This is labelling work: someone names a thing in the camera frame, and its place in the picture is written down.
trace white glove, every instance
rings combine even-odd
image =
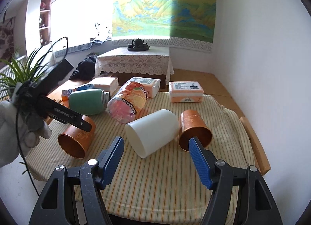
[[[19,154],[19,148],[16,137],[16,107],[8,102],[0,103],[0,167],[14,161]],[[45,139],[50,138],[51,129],[45,125],[38,131],[29,131],[22,117],[18,117],[18,136],[23,155],[26,156],[30,149],[39,144],[40,136]]]

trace orange cup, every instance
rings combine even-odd
[[[92,129],[90,132],[81,130],[73,125],[69,127],[58,136],[58,143],[60,147],[74,158],[82,159],[93,141],[95,133],[95,123],[90,117],[83,115],[82,119],[91,123]]]
[[[212,141],[213,135],[202,120],[200,114],[195,110],[186,110],[181,113],[179,119],[179,146],[189,152],[189,139],[196,136],[203,147],[207,147]]]

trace folded mat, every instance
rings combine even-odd
[[[168,109],[178,117],[184,110],[197,110],[213,133],[208,149],[217,159],[240,168],[255,164],[251,144],[236,113],[219,105],[212,96],[204,95],[201,103],[170,103],[169,93],[159,92],[147,101],[139,116],[160,109]],[[127,141],[123,124],[107,112],[91,118],[96,124],[96,132],[83,160],[69,156],[58,145],[57,136],[67,125],[55,120],[51,122],[51,138],[41,139],[26,158],[36,178],[47,180],[59,164],[68,168],[81,166],[107,149],[115,136],[121,136],[125,140],[124,154],[112,183],[102,191],[108,212],[139,221],[199,224],[211,191],[201,184],[188,152],[172,141],[142,159]],[[233,224],[237,197],[238,187],[235,186],[226,224]],[[76,187],[76,199],[81,201],[80,187]]]

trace white cylinder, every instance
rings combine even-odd
[[[132,148],[145,158],[157,151],[179,133],[179,121],[171,111],[162,109],[125,125]]]

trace mountain painting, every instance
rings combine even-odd
[[[216,0],[114,0],[113,37],[213,42]]]

